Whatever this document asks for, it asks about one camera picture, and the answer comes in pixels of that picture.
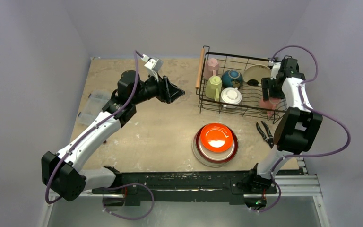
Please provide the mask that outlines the cream painted plate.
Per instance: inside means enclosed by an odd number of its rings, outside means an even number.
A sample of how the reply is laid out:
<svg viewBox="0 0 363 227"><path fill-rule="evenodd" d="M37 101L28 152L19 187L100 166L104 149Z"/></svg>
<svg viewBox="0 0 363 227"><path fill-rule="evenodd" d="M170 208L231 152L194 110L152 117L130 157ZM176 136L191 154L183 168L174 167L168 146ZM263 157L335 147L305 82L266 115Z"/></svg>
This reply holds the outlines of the cream painted plate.
<svg viewBox="0 0 363 227"><path fill-rule="evenodd" d="M261 86L261 80L263 78L269 78L271 75L271 69L268 66L262 64L256 64L248 67L243 73L243 83L249 86Z"/></svg>

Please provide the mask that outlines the salmon pink mug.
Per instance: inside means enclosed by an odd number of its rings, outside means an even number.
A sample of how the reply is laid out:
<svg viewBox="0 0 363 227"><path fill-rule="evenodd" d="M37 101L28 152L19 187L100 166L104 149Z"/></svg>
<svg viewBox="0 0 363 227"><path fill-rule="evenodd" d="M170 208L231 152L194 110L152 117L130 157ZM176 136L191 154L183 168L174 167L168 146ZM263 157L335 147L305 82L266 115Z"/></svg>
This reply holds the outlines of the salmon pink mug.
<svg viewBox="0 0 363 227"><path fill-rule="evenodd" d="M262 109L266 109L265 112L267 114L268 118L271 118L275 111L280 104L281 99L279 98L269 98L268 100L265 100L264 97L261 97L259 101L259 107Z"/></svg>

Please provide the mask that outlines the dark blue bowl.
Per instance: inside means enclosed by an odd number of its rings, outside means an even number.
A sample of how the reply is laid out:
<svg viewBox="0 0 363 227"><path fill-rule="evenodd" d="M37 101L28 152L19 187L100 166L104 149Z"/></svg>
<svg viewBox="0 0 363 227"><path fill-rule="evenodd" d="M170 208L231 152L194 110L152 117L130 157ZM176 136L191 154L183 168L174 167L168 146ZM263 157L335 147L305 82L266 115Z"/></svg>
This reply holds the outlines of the dark blue bowl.
<svg viewBox="0 0 363 227"><path fill-rule="evenodd" d="M223 88L240 88L242 85L242 74L237 70L227 70L222 77Z"/></svg>

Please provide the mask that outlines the white handled cup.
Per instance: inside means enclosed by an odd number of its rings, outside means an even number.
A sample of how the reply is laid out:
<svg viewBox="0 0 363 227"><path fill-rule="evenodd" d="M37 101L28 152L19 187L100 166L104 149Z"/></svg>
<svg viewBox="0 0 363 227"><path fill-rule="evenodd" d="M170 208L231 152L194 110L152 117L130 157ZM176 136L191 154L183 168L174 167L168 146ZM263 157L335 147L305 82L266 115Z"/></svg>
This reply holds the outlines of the white handled cup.
<svg viewBox="0 0 363 227"><path fill-rule="evenodd" d="M223 108L235 109L242 101L242 94L238 88L227 87L220 94Z"/></svg>

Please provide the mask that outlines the green faceted mug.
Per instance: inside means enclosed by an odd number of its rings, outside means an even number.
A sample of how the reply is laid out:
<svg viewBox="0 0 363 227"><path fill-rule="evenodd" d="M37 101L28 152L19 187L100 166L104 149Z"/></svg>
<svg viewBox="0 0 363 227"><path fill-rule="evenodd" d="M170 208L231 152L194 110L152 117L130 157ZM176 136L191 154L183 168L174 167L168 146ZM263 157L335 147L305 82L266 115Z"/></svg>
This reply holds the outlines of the green faceted mug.
<svg viewBox="0 0 363 227"><path fill-rule="evenodd" d="M211 76L205 88L205 96L214 99L215 101L220 100L220 93L222 90L222 79L218 75Z"/></svg>

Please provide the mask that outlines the light pink faceted mug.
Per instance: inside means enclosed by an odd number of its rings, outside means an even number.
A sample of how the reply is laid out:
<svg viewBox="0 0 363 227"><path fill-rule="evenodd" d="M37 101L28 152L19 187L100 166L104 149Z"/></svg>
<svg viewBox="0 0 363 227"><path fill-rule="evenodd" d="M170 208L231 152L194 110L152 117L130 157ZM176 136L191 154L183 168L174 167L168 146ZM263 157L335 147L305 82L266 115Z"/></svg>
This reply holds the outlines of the light pink faceted mug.
<svg viewBox="0 0 363 227"><path fill-rule="evenodd" d="M209 80L209 78L211 76L213 76L213 71L215 71L216 75L218 74L218 70L219 70L219 62L217 59L215 58L209 58L204 66L204 72L203 72L203 77L206 80Z"/></svg>

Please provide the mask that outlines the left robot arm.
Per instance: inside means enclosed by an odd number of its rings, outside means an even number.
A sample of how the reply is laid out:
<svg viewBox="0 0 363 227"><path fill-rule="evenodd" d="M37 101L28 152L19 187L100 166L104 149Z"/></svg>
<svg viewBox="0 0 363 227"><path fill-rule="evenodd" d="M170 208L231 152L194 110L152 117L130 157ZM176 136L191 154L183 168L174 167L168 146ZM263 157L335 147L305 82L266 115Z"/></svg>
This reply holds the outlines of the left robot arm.
<svg viewBox="0 0 363 227"><path fill-rule="evenodd" d="M109 193L121 190L122 180L112 167L83 171L94 152L120 130L137 112L136 105L152 98L170 104L185 91L171 83L167 76L149 76L146 81L134 70L125 71L110 100L95 120L70 144L56 153L46 152L41 159L42 181L46 185L45 199L53 190L66 201L75 200L83 191L105 188Z"/></svg>

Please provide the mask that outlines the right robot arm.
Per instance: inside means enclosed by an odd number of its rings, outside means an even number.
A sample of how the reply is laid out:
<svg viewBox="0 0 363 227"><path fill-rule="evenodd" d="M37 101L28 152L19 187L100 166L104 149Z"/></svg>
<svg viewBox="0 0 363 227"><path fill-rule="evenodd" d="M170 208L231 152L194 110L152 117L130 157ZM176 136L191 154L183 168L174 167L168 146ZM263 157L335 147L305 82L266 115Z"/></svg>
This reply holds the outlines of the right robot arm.
<svg viewBox="0 0 363 227"><path fill-rule="evenodd" d="M304 81L297 59L291 56L274 62L271 76L261 80L263 98L285 100L287 109L275 130L272 150L255 165L252 176L246 180L251 192L268 189L288 160L309 151L313 145L323 117L310 109Z"/></svg>

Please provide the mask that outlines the black pliers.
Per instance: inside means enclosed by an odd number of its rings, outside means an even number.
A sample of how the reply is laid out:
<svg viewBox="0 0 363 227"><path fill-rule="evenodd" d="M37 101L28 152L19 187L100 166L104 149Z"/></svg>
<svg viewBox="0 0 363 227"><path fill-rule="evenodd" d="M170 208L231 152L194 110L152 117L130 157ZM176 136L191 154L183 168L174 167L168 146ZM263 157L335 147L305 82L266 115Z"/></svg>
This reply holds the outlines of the black pliers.
<svg viewBox="0 0 363 227"><path fill-rule="evenodd" d="M269 126L264 122L260 121L263 125L264 130L261 128L260 124L256 123L256 129L258 133L261 135L262 139L269 145L270 148L274 147L274 138Z"/></svg>

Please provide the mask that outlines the orange small plate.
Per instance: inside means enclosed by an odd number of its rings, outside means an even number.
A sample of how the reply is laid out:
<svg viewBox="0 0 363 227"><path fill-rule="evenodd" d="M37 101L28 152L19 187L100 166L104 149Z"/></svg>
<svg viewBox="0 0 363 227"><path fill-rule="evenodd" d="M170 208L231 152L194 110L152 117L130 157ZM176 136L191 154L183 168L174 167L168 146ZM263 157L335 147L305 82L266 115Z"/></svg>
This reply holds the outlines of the orange small plate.
<svg viewBox="0 0 363 227"><path fill-rule="evenodd" d="M204 147L214 153L227 151L233 144L231 130L221 123L209 123L200 133L200 140Z"/></svg>

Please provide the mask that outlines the red rimmed plate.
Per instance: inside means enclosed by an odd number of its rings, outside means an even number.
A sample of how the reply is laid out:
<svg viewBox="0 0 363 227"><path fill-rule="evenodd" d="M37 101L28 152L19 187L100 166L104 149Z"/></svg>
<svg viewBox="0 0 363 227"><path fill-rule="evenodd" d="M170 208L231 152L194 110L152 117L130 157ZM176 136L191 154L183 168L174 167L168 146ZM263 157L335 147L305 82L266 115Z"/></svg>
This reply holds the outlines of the red rimmed plate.
<svg viewBox="0 0 363 227"><path fill-rule="evenodd" d="M236 134L221 123L202 126L192 140L195 157L207 166L220 167L230 162L239 149Z"/></svg>

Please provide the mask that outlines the large white bottom plate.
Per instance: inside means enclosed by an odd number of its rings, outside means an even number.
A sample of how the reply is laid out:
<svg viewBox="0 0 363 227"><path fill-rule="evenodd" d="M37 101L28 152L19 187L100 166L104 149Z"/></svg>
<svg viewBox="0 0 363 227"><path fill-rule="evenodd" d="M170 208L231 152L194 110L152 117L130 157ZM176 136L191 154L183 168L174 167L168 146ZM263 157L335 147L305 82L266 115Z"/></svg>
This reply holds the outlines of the large white bottom plate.
<svg viewBox="0 0 363 227"><path fill-rule="evenodd" d="M196 159L209 167L221 167L229 163L238 153L239 142L233 140L232 145L224 152L213 152L205 148L200 137L192 140L192 151Z"/></svg>

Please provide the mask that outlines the clear plastic organizer box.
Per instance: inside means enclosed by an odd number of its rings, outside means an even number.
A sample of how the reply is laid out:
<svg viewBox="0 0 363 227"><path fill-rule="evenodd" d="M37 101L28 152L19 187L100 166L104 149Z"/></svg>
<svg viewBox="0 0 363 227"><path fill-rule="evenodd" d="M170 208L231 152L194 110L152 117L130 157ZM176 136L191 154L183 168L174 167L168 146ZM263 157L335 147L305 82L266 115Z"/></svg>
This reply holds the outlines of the clear plastic organizer box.
<svg viewBox="0 0 363 227"><path fill-rule="evenodd" d="M77 116L77 122L89 126L102 111L103 106L111 98L111 92L105 90L94 90L87 97L86 104Z"/></svg>

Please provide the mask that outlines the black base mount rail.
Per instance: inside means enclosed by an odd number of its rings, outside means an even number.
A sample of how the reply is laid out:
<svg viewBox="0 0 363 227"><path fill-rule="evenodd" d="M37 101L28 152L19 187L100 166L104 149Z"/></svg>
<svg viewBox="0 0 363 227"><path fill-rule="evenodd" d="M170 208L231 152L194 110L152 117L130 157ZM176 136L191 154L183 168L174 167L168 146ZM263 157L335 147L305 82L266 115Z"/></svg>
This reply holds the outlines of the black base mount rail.
<svg viewBox="0 0 363 227"><path fill-rule="evenodd" d="M263 207L267 195L276 195L272 183L260 183L250 171L129 172L116 173L111 190L93 194L118 196L125 206L142 201L227 202Z"/></svg>

